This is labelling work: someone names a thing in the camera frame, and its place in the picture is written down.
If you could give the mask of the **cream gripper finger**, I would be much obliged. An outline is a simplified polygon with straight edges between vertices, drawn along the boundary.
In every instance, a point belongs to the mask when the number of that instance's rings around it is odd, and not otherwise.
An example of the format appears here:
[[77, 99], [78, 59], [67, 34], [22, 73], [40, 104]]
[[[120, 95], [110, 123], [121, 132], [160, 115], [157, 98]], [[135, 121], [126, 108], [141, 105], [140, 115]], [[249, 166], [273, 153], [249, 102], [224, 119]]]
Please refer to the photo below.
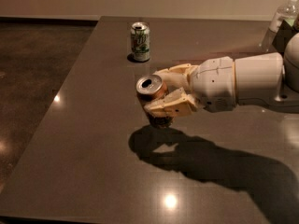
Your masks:
[[155, 118], [189, 116], [203, 107], [198, 99], [183, 88], [176, 89], [164, 98], [144, 106], [145, 111]]
[[187, 93], [193, 93], [191, 76], [196, 69], [197, 65], [184, 63], [157, 70], [154, 75], [159, 76], [170, 91], [182, 88]]

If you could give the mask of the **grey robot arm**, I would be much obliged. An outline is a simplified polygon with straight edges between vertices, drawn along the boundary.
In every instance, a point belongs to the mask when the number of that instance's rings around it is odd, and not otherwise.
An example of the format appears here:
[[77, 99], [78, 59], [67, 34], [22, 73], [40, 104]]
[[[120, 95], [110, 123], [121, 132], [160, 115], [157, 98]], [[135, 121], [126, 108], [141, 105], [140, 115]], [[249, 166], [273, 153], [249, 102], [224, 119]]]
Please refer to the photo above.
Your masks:
[[282, 113], [299, 106], [299, 35], [285, 51], [241, 59], [221, 57], [157, 71], [174, 91], [145, 105], [154, 117], [187, 116], [200, 108], [215, 113], [257, 105]]

